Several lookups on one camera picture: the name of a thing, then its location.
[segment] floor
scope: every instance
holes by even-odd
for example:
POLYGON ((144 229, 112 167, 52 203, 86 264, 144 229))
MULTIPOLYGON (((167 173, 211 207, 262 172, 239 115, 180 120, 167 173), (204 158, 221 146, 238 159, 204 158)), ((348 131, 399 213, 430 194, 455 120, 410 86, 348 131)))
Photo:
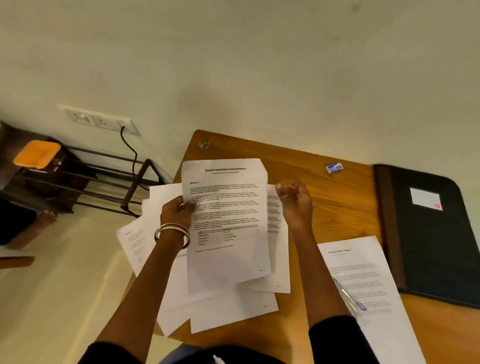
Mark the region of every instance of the floor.
MULTIPOLYGON (((147 196, 144 191, 135 194, 138 201, 147 196)), ((30 267, 0 270, 2 362, 78 361, 118 307, 132 274, 115 236, 132 220, 76 206, 74 214, 59 216, 24 248, 22 255, 36 257, 30 267)), ((0 256, 8 255, 15 253, 0 250, 0 256)), ((158 363, 179 344, 154 335, 147 363, 158 363)))

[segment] bangle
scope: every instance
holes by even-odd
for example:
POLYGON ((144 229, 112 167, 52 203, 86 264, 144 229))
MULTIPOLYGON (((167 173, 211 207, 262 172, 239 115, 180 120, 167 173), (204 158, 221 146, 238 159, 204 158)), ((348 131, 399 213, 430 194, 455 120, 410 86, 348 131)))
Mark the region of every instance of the bangle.
POLYGON ((157 230, 155 230, 154 239, 155 239, 156 243, 158 242, 158 239, 160 238, 160 233, 162 232, 162 230, 167 230, 167 229, 173 229, 173 230, 180 231, 180 232, 183 233, 183 235, 185 235, 187 237, 187 242, 182 247, 182 249, 185 249, 187 246, 190 245, 190 234, 189 234, 187 228, 184 227, 183 225, 174 224, 174 223, 163 224, 157 230))

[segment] person's left hand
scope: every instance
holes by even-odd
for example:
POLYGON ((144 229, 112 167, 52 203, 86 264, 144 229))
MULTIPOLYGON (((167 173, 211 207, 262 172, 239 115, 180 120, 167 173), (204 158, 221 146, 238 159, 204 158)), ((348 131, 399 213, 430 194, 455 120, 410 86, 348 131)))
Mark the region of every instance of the person's left hand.
POLYGON ((192 213, 195 211, 197 203, 189 201, 183 205, 183 196, 175 197, 162 207, 160 215, 160 223, 163 224, 179 224, 186 228, 190 228, 192 223, 192 213))

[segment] electrical outlet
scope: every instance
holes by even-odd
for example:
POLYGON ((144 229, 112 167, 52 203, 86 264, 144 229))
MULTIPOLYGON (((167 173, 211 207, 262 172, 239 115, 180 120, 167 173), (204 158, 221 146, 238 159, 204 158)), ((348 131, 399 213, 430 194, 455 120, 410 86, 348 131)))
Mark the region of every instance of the electrical outlet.
POLYGON ((116 132, 119 132, 121 127, 124 126, 125 129, 123 132, 125 134, 141 136, 135 124, 133 124, 133 121, 124 116, 108 115, 98 111, 78 109, 61 104, 58 104, 57 106, 64 110, 69 119, 73 122, 96 126, 107 130, 114 130, 116 132))

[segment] beige wall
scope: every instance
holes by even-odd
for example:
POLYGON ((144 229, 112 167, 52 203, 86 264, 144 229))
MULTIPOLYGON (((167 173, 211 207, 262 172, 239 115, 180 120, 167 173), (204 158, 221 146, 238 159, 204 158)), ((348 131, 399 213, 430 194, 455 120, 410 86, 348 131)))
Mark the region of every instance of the beige wall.
POLYGON ((127 155, 56 104, 129 116, 169 176, 197 128, 437 173, 480 236, 479 18, 478 1, 3 0, 0 118, 127 155))

